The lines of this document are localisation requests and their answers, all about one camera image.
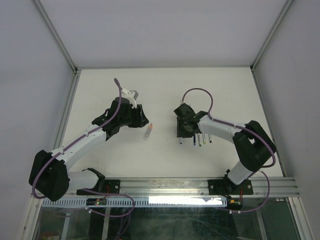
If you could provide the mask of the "orange tip marker pen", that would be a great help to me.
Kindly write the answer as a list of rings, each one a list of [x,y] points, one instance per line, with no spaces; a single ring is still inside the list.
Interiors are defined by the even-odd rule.
[[[146,131],[145,131],[145,134],[144,134],[144,136],[143,136],[143,139],[144,139],[145,141],[148,140],[148,138],[150,137],[152,130],[153,130],[153,124],[151,123],[151,124],[147,127],[147,129],[146,129]]]

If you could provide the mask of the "white pen light green end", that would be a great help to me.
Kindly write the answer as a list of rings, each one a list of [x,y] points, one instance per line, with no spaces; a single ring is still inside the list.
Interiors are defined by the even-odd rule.
[[[202,141],[203,141],[203,144],[206,145],[206,135],[204,133],[202,133]]]

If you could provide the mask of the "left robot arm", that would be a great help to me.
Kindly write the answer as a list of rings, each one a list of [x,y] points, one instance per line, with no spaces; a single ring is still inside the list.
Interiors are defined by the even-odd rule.
[[[133,106],[127,98],[115,98],[110,108],[95,118],[77,139],[50,152],[39,151],[29,176],[32,194],[37,199],[55,202],[65,193],[105,193],[106,177],[94,168],[71,171],[72,166],[99,144],[117,134],[121,127],[142,128],[149,123],[142,104]]]

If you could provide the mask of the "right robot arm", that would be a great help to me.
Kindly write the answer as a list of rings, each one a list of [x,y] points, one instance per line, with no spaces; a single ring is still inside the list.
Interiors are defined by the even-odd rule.
[[[185,103],[174,113],[185,133],[211,135],[234,144],[239,161],[224,177],[226,192],[236,193],[245,179],[262,168],[275,165],[276,146],[257,121],[246,124],[227,122],[213,118],[205,111],[196,113]]]

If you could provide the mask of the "white pen dark green end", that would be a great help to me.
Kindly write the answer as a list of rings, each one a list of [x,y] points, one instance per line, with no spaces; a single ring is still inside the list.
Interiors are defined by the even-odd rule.
[[[201,147],[202,146],[202,142],[201,142],[201,135],[199,133],[197,133],[197,141],[198,141],[199,147]]]

